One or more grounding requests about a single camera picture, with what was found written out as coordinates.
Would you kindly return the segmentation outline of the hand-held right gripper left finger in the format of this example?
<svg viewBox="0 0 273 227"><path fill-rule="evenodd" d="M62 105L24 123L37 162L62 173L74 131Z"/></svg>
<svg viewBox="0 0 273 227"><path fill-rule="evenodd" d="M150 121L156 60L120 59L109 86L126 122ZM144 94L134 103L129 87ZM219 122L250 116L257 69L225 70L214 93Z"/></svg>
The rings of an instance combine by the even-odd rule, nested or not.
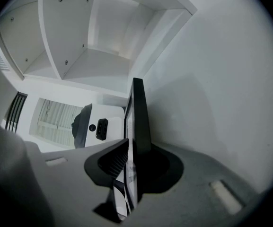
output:
<svg viewBox="0 0 273 227"><path fill-rule="evenodd" d="M56 227L115 227L115 180L128 157L128 140L42 153L26 142L33 173Z"/></svg>

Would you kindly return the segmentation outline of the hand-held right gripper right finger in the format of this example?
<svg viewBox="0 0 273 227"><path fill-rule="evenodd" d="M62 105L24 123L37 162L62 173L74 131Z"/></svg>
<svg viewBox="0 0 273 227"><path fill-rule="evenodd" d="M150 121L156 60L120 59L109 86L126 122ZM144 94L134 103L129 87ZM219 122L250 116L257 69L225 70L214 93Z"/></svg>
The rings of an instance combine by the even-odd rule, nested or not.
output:
<svg viewBox="0 0 273 227"><path fill-rule="evenodd" d="M257 193L245 180L216 159L196 151L156 142L178 156L184 164L180 180L168 191L144 194L129 216L131 227L234 227L260 203ZM243 208L231 215L210 183L221 181Z"/></svg>

